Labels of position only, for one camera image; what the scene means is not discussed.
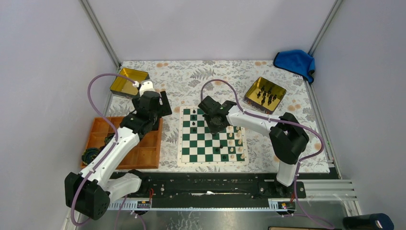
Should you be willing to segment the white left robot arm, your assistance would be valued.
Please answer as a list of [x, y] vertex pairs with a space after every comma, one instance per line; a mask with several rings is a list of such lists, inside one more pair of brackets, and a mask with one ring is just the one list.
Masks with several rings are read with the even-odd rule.
[[131, 193], [142, 197], [148, 192], [148, 183], [135, 171], [110, 179], [125, 156], [162, 117], [172, 113], [166, 93], [157, 92], [151, 80], [141, 82], [138, 87], [140, 96], [133, 101], [135, 109], [123, 118], [119, 127], [114, 127], [112, 140], [88, 166], [65, 178], [66, 205], [71, 208], [71, 221], [76, 226], [80, 223], [75, 220], [75, 212], [98, 220], [111, 202]]

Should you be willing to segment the gold tin with chess pieces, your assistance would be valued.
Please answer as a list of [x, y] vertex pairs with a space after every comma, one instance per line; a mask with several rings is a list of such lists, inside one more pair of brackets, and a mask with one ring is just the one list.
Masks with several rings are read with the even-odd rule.
[[271, 115], [284, 98], [287, 90], [259, 77], [244, 95], [244, 102], [262, 113]]

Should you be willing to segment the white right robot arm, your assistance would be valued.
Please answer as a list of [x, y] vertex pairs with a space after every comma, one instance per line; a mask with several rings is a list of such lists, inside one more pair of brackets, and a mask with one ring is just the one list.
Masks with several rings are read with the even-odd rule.
[[219, 103], [210, 96], [206, 96], [198, 104], [198, 108], [203, 111], [204, 120], [212, 134], [235, 126], [269, 137], [273, 151], [280, 160], [277, 182], [274, 185], [275, 193], [287, 197], [293, 192], [299, 157], [309, 142], [304, 126], [298, 123], [293, 114], [285, 113], [276, 118], [253, 110], [241, 109], [236, 102]]

